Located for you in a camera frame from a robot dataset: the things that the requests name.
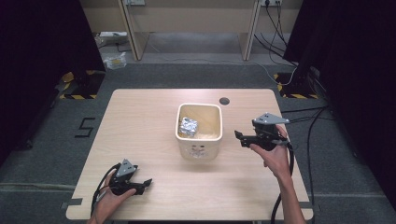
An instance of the black curtain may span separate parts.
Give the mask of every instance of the black curtain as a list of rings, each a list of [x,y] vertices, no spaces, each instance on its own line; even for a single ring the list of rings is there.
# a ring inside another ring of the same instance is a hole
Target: black curtain
[[[346,137],[396,209],[395,8],[390,0],[304,0],[285,58],[302,62],[305,53],[315,52],[305,66],[319,69]],[[331,15],[323,19],[326,10]],[[321,20],[331,21],[331,31],[312,38],[323,28]]]
[[[63,74],[105,68],[78,0],[2,0],[0,56],[2,164],[34,132]]]

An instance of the small white box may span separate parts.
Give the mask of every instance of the small white box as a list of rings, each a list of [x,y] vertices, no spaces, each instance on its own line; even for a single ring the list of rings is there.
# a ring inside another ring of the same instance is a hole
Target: small white box
[[[188,136],[180,132],[184,118],[198,122],[196,133]],[[182,104],[177,111],[176,138],[181,156],[191,161],[211,161],[218,156],[222,138],[222,116],[218,105]]]

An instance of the power outlet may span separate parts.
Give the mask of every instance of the power outlet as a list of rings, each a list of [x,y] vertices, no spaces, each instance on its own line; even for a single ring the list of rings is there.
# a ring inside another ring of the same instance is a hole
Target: power outlet
[[[268,2],[270,2],[268,7],[282,6],[282,0],[268,0]],[[262,7],[265,7],[265,0],[262,0]]]

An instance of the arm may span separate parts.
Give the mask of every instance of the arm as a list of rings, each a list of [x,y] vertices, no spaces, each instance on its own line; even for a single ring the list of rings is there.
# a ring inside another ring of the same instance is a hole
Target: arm
[[[288,134],[277,126],[279,133],[287,137]],[[285,223],[305,223],[297,194],[289,171],[288,150],[285,146],[276,146],[272,151],[266,151],[261,147],[251,144],[250,148],[259,154],[264,160],[264,167],[270,168],[277,179],[282,197],[282,206]]]
[[[105,180],[105,186],[108,186],[110,178],[113,175],[112,172],[107,176]],[[96,204],[93,210],[91,218],[87,221],[87,224],[102,224],[104,223],[117,208],[129,197],[136,193],[136,189],[130,189],[121,195],[115,195],[109,187],[104,187],[101,190],[101,194],[105,193],[103,198]]]

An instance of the crumpled aluminum foil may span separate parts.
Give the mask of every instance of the crumpled aluminum foil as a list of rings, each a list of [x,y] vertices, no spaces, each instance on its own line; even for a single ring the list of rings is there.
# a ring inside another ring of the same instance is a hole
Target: crumpled aluminum foil
[[[194,137],[197,133],[198,121],[189,118],[183,118],[180,123],[179,131],[188,135],[189,137]]]

